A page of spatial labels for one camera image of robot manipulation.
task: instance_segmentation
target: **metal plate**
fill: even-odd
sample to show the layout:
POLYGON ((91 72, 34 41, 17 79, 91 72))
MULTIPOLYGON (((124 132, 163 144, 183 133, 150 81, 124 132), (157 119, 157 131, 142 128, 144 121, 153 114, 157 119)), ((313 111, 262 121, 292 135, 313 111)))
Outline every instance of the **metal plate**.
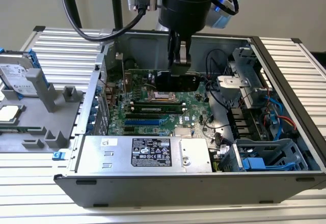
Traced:
MULTIPOLYGON (((141 166, 132 164, 133 140, 146 140, 152 136, 86 136, 83 151, 78 166, 79 174, 107 173, 185 173, 211 172, 210 160, 205 139, 181 139, 180 137, 158 137, 158 140, 169 139, 171 166, 141 166)), ((141 153, 141 146, 137 148, 142 156, 151 156, 151 147, 146 153, 141 153)))

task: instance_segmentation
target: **blue tab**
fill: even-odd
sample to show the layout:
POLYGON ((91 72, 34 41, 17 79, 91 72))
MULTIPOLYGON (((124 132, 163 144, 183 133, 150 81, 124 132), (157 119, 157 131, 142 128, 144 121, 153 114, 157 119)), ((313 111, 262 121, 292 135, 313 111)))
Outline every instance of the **blue tab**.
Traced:
POLYGON ((52 155, 52 160, 65 160, 66 153, 64 152, 54 152, 52 155))

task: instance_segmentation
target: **red cable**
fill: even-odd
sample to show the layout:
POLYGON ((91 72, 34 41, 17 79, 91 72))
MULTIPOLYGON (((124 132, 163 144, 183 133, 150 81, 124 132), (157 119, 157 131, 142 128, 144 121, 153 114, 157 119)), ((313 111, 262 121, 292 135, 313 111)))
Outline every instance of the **red cable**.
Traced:
POLYGON ((288 117, 286 117, 286 116, 277 116, 277 117, 278 117, 278 118, 281 118, 281 119, 283 119, 283 120, 287 120, 288 122, 290 122, 290 123, 293 125, 294 130, 296 130, 296 125, 295 125, 295 123, 294 123, 293 120, 291 120, 290 118, 288 118, 288 117))

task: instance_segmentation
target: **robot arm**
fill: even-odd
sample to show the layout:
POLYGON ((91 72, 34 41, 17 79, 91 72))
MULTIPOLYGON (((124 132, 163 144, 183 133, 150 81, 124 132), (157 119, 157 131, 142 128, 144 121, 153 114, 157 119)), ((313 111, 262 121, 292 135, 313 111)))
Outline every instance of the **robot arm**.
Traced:
MULTIPOLYGON (((137 10, 138 0, 128 0, 129 9, 137 10)), ((157 0, 147 0, 155 11, 157 0)), ((223 28, 238 13, 237 0, 162 0, 158 22, 169 29, 169 69, 173 75, 184 74, 191 66, 191 36, 205 25, 223 28)))

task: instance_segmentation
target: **metal bracket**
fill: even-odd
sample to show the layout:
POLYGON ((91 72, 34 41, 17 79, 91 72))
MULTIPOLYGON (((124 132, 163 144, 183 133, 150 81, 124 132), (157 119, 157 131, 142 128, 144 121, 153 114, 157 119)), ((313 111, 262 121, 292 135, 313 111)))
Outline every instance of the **metal bracket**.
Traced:
POLYGON ((237 78, 235 76, 221 75, 218 77, 220 86, 223 88, 248 88, 250 83, 246 78, 237 78))

